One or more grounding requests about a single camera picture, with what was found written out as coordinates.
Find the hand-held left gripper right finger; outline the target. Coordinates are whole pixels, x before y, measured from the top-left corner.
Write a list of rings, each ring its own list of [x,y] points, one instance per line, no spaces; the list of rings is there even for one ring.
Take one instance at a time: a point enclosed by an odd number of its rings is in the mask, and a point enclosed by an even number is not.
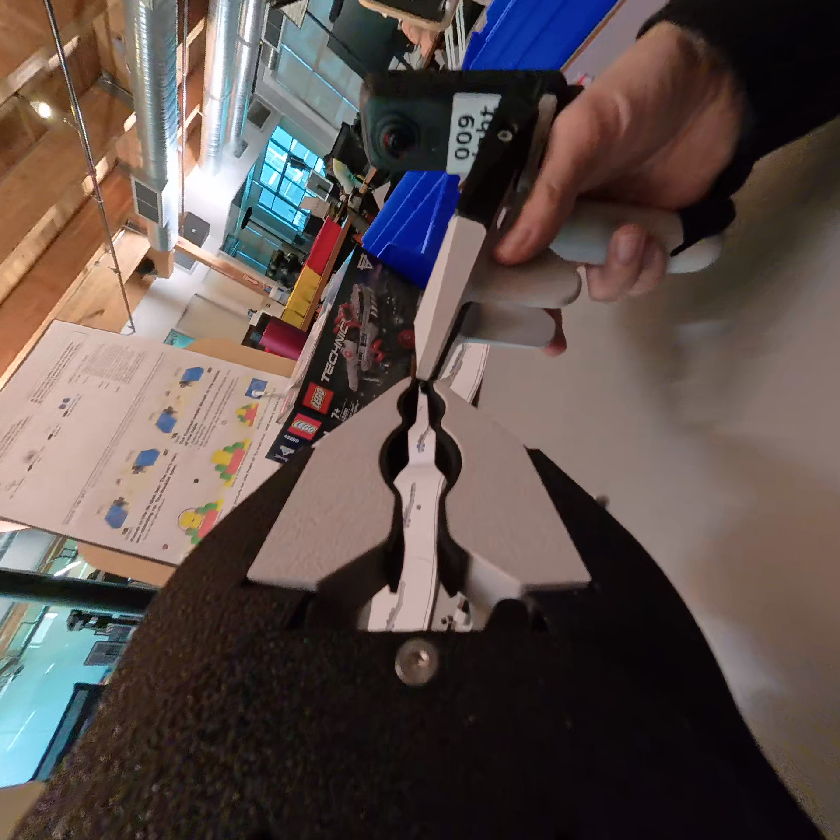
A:
[[[533,609],[537,595],[592,582],[528,450],[441,382],[427,387],[435,466],[440,585],[468,628],[486,626],[502,602]]]

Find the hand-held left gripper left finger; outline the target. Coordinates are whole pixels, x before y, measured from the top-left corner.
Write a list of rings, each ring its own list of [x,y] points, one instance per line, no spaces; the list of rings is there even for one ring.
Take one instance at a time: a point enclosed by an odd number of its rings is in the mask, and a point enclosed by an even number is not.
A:
[[[403,560],[401,500],[385,474],[414,382],[398,382],[305,454],[304,465],[247,572],[298,592],[378,592]]]

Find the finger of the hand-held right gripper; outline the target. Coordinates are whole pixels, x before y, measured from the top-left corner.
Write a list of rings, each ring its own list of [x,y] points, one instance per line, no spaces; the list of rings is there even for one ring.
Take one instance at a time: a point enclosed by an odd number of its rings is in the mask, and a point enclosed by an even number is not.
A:
[[[470,275],[487,236],[481,223],[454,215],[448,222],[414,321],[416,378],[429,382],[452,335]]]

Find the white paper sheet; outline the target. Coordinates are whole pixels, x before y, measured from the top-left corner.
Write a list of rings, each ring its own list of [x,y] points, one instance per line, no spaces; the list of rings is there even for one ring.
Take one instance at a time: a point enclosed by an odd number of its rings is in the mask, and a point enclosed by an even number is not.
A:
[[[385,587],[372,599],[363,627],[372,632],[467,632],[472,626],[469,602],[462,595],[447,595],[438,580],[438,503],[445,477],[435,465],[436,433],[423,394],[407,433],[407,454],[407,465],[395,478],[402,499],[402,575],[396,591]]]

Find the white desk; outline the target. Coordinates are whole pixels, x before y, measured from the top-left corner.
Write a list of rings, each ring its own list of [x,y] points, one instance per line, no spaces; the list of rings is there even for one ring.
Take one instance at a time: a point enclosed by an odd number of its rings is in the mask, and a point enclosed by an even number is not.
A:
[[[757,740],[838,838],[838,121],[762,160],[718,262],[491,350],[479,406],[679,590]]]

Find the person's right hand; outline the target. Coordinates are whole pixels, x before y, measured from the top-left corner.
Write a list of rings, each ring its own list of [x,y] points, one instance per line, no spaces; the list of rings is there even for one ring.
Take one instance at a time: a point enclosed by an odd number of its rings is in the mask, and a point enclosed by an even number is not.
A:
[[[657,23],[559,113],[497,261],[515,266],[541,254],[582,196],[666,211],[698,202],[732,161],[745,108],[713,48]]]

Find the small blue plastic bin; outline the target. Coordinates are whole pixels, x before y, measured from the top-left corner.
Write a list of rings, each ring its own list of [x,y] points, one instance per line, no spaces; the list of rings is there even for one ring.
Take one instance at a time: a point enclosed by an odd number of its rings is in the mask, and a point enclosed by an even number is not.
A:
[[[458,200],[458,176],[405,173],[364,234],[364,251],[424,289]]]

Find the black toy set box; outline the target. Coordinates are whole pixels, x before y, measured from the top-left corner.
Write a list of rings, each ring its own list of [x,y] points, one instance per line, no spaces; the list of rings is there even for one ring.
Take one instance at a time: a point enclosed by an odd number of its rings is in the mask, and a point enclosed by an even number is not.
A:
[[[357,247],[327,292],[266,452],[279,465],[412,372],[419,288]]]

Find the large blue plastic bin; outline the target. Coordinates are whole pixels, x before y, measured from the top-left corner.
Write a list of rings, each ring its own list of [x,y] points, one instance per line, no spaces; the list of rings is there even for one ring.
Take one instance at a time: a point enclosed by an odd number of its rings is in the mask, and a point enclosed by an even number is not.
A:
[[[616,1],[495,1],[469,38],[464,70],[560,70]]]

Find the red plastic bin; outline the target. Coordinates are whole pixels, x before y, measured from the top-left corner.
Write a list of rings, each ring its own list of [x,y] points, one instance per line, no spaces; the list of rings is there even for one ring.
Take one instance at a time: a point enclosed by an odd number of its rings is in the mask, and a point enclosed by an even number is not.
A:
[[[303,267],[322,277],[331,264],[333,252],[338,252],[344,240],[343,226],[332,219],[324,219]]]

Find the yellow plastic bin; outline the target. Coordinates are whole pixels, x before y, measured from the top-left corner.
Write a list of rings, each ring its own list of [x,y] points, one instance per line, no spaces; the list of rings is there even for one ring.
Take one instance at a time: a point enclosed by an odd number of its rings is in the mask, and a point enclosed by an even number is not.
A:
[[[308,332],[327,283],[327,277],[308,265],[304,266],[279,319],[293,328]]]

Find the glass window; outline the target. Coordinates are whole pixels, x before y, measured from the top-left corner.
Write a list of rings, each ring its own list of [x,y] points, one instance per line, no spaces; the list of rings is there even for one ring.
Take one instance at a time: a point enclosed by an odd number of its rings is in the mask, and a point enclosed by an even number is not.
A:
[[[288,131],[277,127],[255,170],[258,205],[290,226],[301,228],[308,218],[303,199],[315,196],[308,188],[310,176],[324,173],[322,158]]]

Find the metal ceiling pipe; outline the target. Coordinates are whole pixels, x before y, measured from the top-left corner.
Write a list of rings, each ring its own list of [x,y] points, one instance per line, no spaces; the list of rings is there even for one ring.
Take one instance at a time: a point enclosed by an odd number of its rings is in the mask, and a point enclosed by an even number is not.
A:
[[[61,40],[60,29],[58,27],[56,19],[56,12],[51,1],[44,1],[43,5],[45,6],[45,13],[47,15],[49,23],[49,30],[54,42],[54,46],[56,48],[56,57],[59,62],[61,74],[65,81],[67,95],[69,98],[70,113],[75,123],[77,135],[79,137],[80,145],[85,158],[87,175],[91,183],[91,193],[98,207],[98,215],[100,218],[101,228],[104,235],[104,242],[107,246],[107,251],[111,257],[112,272],[115,275],[116,280],[118,282],[123,307],[125,308],[125,311],[128,316],[129,333],[135,334],[137,333],[137,329],[133,319],[133,313],[130,306],[125,280],[123,278],[119,258],[116,252],[111,226],[108,221],[106,204],[103,200],[102,190],[99,184],[97,163],[94,161],[92,155],[92,148],[89,140],[88,128],[86,125],[85,118],[83,116],[80,101],[78,99],[77,92],[70,74],[70,69],[67,63],[67,54],[64,48],[64,44]]]

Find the narrow silver air duct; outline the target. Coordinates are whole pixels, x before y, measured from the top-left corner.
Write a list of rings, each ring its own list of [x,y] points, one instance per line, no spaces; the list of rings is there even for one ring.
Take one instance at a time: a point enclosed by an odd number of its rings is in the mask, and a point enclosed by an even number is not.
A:
[[[225,153],[242,144],[265,8],[262,1],[208,4],[199,159],[206,175],[217,174]]]

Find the wide silver air duct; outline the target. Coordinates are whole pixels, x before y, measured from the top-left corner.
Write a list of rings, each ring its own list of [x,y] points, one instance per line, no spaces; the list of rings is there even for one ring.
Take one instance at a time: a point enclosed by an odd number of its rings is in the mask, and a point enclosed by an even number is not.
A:
[[[124,2],[140,163],[132,167],[134,208],[153,250],[175,249],[179,219],[177,2]]]

